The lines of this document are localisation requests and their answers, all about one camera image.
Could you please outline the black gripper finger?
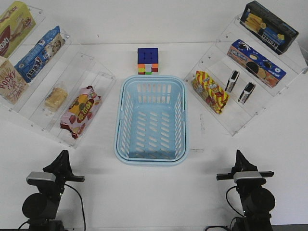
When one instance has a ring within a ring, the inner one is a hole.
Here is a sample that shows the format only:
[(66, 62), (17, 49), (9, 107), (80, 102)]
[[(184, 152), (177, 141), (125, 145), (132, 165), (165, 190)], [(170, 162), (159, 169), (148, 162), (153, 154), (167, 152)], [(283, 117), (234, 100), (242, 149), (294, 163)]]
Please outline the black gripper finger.
[(257, 171), (257, 166), (251, 164), (240, 150), (236, 152), (234, 172)]
[(49, 171), (53, 174), (63, 176), (73, 175), (69, 161), (69, 152), (67, 150), (62, 150), (49, 167)]

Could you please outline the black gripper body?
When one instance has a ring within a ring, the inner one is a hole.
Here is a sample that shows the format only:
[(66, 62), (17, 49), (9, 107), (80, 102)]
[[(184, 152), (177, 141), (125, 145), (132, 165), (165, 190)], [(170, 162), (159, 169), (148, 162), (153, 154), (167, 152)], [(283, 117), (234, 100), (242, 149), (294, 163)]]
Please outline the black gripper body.
[(64, 185), (67, 181), (72, 181), (72, 182), (84, 182), (85, 181), (84, 176), (74, 175), (71, 167), (69, 166), (66, 166), (66, 167), (60, 166), (56, 168), (44, 167), (43, 171), (47, 173), (52, 173), (55, 175), (56, 177), (55, 184), (57, 185), (57, 188), (59, 189), (59, 192), (61, 193), (64, 192)]
[(238, 187), (260, 187), (267, 182), (266, 178), (273, 176), (273, 171), (232, 170), (230, 173), (217, 174), (216, 180), (232, 180)]

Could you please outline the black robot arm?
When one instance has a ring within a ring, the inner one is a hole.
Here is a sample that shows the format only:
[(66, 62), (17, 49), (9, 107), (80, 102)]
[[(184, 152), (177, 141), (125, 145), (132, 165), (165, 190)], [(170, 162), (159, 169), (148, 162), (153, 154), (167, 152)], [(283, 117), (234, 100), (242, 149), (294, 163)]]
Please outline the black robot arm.
[(231, 231), (271, 231), (270, 211), (275, 207), (273, 194), (262, 187), (266, 178), (273, 177), (273, 171), (259, 171), (240, 150), (236, 152), (234, 167), (230, 173), (216, 175), (217, 180), (234, 180), (243, 213), (231, 224)]
[(84, 182), (84, 176), (72, 173), (69, 152), (62, 150), (56, 159), (41, 172), (32, 171), (27, 177), (29, 185), (36, 186), (37, 193), (28, 196), (22, 206), (22, 212), (28, 218), (24, 224), (29, 224), (29, 231), (65, 231), (63, 222), (56, 220), (64, 188), (74, 187), (71, 182)]

